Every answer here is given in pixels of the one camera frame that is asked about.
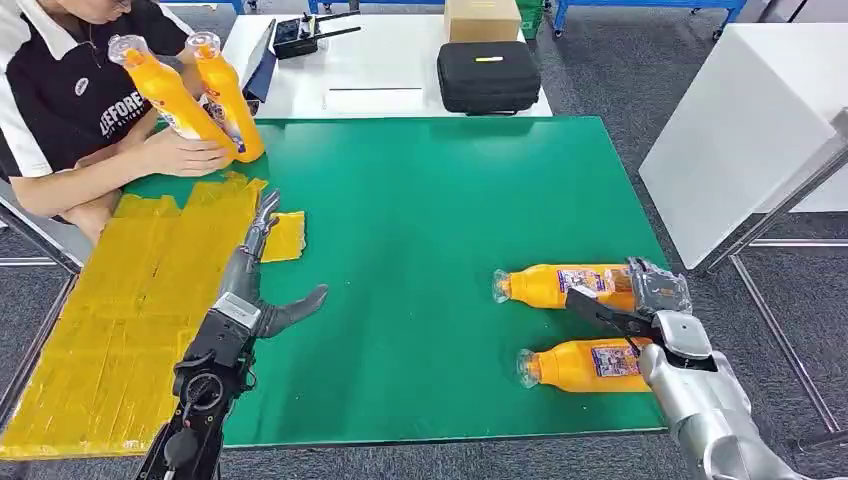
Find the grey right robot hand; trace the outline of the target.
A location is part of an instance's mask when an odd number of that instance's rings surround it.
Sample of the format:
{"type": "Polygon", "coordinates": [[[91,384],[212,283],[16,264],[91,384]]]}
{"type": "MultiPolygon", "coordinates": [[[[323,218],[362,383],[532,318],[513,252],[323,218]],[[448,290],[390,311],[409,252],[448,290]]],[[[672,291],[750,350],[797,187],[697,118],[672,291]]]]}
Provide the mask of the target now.
{"type": "Polygon", "coordinates": [[[593,290],[586,282],[570,286],[565,308],[625,338],[666,343],[692,332],[692,304],[684,276],[631,256],[623,267],[606,270],[602,280],[605,290],[593,290]]]}

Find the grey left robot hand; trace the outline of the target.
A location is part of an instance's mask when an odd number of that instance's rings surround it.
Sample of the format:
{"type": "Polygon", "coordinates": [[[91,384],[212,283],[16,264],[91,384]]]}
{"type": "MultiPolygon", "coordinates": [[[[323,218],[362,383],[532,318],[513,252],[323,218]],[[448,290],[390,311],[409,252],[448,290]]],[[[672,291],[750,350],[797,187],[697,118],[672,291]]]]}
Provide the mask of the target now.
{"type": "Polygon", "coordinates": [[[285,305],[273,305],[260,296],[261,257],[277,220],[272,214],[280,202],[277,189],[257,197],[255,214],[245,239],[232,253],[218,289],[215,307],[242,322],[258,338],[273,338],[315,313],[324,303],[328,286],[316,286],[308,296],[285,305]]]}

